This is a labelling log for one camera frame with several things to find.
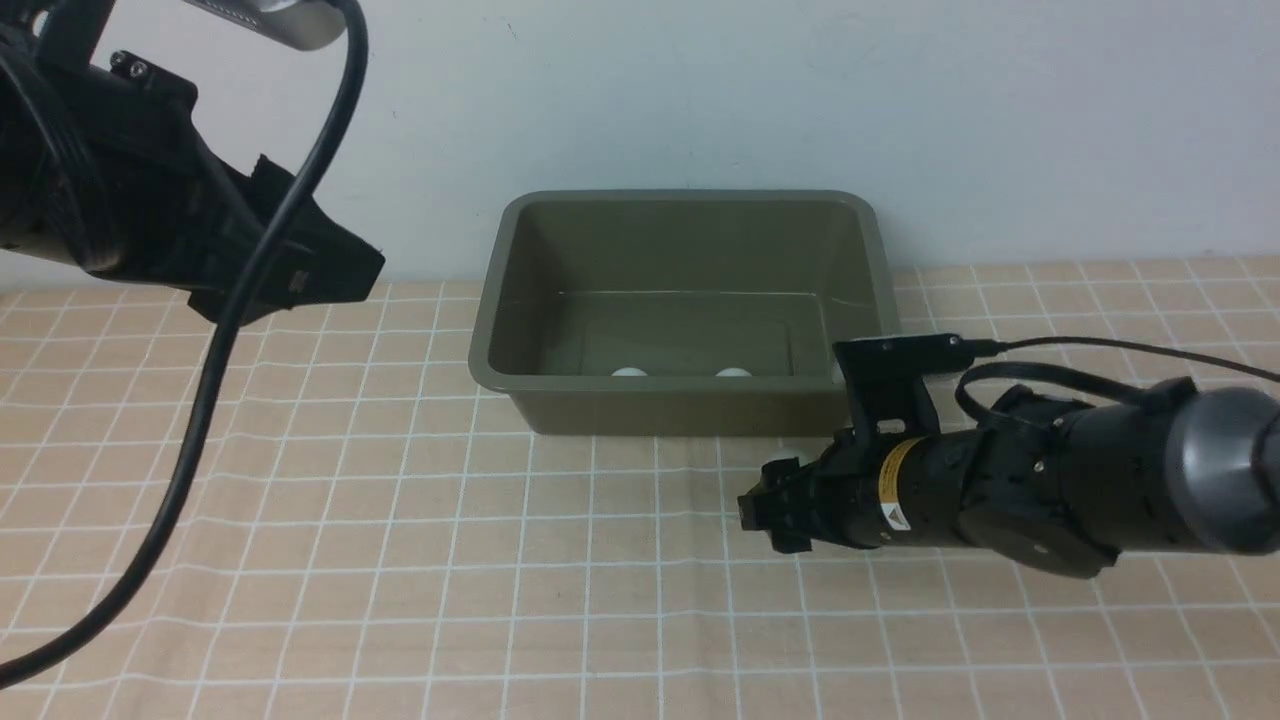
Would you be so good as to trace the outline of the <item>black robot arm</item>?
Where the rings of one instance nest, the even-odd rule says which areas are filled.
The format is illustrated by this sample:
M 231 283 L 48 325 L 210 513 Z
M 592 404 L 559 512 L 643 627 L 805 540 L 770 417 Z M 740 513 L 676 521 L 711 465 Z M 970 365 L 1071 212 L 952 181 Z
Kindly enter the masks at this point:
M 184 1 L 297 51 L 351 29 L 356 1 Z M 297 177 L 260 156 L 241 174 L 195 128 L 193 83 L 133 53 L 91 65 L 115 1 L 3 1 L 3 251 L 124 284 L 186 291 L 216 322 Z M 282 255 L 242 323 L 366 300 L 385 256 L 302 191 Z

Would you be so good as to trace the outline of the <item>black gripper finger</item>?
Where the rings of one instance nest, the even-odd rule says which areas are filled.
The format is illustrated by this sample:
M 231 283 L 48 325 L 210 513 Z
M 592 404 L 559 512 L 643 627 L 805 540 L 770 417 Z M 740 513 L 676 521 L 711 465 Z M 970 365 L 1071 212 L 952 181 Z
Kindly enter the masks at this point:
M 813 550 L 810 507 L 788 492 L 750 492 L 739 496 L 739 524 L 745 532 L 764 533 L 777 553 Z
M 782 457 L 762 468 L 762 492 L 777 496 L 818 496 L 829 479 L 829 474 L 818 461 L 800 462 L 799 457 Z
M 385 263 L 380 250 L 333 222 L 300 222 L 285 243 L 285 305 L 360 304 Z
M 250 206 L 261 220 L 264 231 L 270 225 L 293 182 L 294 176 L 285 168 L 266 155 L 259 155 L 250 173 Z M 302 202 L 291 225 L 293 234 L 316 234 L 320 231 L 314 210 L 317 210 L 315 202 L 311 200 Z

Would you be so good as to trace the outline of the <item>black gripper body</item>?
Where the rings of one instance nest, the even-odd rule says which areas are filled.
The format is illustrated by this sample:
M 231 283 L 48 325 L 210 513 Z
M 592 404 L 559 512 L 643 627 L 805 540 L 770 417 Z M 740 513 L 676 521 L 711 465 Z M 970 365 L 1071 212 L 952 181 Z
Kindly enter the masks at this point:
M 3 249 L 188 293 L 216 322 L 262 232 L 192 122 L 193 83 L 131 53 L 76 70 L 3 53 Z
M 800 475 L 800 527 L 855 550 L 984 550 L 1057 577 L 1092 579 L 1119 551 L 1089 538 L 1050 462 L 992 430 L 837 445 Z

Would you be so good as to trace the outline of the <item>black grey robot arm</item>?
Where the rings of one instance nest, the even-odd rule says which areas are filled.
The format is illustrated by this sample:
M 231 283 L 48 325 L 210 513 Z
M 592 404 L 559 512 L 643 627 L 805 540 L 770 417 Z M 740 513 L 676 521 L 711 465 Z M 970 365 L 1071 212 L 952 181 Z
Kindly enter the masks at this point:
M 745 530 L 780 553 L 986 550 L 1091 579 L 1125 552 L 1277 551 L 1277 401 L 1166 380 L 1094 406 L 1027 386 L 1009 427 L 840 432 L 814 461 L 780 459 L 739 498 Z

